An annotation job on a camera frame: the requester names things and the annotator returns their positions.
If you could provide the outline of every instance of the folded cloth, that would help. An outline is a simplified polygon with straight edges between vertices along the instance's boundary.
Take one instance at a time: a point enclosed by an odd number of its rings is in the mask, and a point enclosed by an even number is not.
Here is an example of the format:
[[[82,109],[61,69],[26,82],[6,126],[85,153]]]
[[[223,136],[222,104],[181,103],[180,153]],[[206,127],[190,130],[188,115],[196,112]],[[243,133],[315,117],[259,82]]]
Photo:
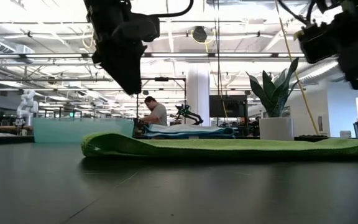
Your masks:
[[[319,142],[250,139],[136,140],[115,133],[95,133],[81,145],[86,157],[157,158],[329,157],[358,156],[358,139]]]
[[[234,130],[232,128],[202,127],[189,124],[173,126],[151,124],[146,128],[145,133],[145,136],[149,138],[188,138],[190,136],[232,138],[233,135]]]

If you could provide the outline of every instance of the white robot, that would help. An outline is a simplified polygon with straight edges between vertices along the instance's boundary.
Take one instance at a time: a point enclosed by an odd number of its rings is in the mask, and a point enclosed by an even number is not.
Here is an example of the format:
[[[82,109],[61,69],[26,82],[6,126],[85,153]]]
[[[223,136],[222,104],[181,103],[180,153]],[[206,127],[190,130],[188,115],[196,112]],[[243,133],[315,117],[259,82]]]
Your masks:
[[[25,124],[31,126],[34,113],[38,113],[38,102],[34,101],[34,96],[34,90],[26,90],[21,96],[22,101],[16,111],[15,126],[17,134],[21,133],[21,129]]]

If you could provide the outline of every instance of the white plant pot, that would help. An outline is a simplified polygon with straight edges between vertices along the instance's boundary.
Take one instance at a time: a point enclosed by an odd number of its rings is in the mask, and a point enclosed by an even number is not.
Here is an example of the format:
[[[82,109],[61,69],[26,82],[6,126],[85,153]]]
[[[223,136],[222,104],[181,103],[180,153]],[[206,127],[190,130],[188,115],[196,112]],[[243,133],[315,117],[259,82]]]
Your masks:
[[[292,118],[262,118],[259,120],[260,139],[293,141]]]

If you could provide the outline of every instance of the potted plant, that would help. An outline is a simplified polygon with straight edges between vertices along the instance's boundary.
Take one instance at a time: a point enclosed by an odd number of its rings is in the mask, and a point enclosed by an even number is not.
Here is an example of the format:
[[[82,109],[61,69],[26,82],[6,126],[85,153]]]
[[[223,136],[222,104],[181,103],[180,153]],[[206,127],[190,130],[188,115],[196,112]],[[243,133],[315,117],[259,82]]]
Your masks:
[[[298,67],[298,61],[299,58],[292,61],[288,72],[284,70],[274,81],[263,71],[262,86],[256,77],[247,73],[252,91],[260,98],[268,114],[268,118],[259,120],[261,139],[292,141],[294,138],[292,118],[283,118],[281,115],[288,97],[298,83],[294,83],[290,88],[290,79]]]

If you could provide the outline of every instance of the blue towel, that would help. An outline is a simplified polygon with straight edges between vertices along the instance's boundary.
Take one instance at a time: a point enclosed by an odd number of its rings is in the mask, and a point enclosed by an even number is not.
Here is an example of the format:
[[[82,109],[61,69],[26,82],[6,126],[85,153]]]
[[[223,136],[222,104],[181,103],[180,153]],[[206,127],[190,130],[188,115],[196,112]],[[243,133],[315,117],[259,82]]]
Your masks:
[[[219,128],[213,127],[202,127],[190,124],[177,124],[173,126],[162,126],[151,124],[146,128],[146,134],[148,138],[188,138],[190,136],[198,136],[199,138],[233,138],[234,130],[232,128]]]

